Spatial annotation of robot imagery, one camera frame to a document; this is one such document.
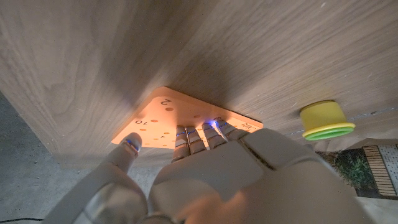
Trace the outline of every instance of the green plant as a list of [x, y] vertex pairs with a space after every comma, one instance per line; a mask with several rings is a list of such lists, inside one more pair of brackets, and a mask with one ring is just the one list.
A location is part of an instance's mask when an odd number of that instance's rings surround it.
[[371, 169], [362, 153], [340, 152], [335, 159], [339, 175], [357, 189], [375, 189]]

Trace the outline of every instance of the robotic hand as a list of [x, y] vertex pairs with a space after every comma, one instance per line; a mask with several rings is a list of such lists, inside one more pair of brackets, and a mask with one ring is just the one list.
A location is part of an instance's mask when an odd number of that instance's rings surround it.
[[71, 190], [46, 223], [372, 223], [333, 169], [269, 129], [252, 134], [218, 121], [177, 127], [172, 163], [148, 202], [127, 175], [141, 139], [130, 134]]

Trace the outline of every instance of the yellow container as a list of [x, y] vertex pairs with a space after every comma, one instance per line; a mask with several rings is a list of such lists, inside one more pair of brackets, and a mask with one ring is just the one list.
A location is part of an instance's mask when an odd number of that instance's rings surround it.
[[300, 110], [304, 125], [303, 137], [307, 140], [328, 139], [354, 131], [355, 124], [348, 123], [338, 103], [319, 101]]

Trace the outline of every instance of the wood grain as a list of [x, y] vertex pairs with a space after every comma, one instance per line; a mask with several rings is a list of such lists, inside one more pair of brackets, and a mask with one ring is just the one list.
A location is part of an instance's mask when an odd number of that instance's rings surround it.
[[397, 11], [371, 0], [0, 1], [0, 90], [64, 164], [97, 163], [160, 86], [288, 134], [314, 101], [336, 100], [347, 117], [398, 106]]

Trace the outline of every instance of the green lid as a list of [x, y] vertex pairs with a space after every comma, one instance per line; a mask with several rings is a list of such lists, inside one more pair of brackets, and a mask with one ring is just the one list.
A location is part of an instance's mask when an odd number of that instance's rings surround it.
[[352, 133], [353, 131], [354, 128], [352, 127], [332, 128], [324, 131], [319, 131], [313, 134], [309, 134], [305, 137], [305, 139], [309, 141], [328, 139]]

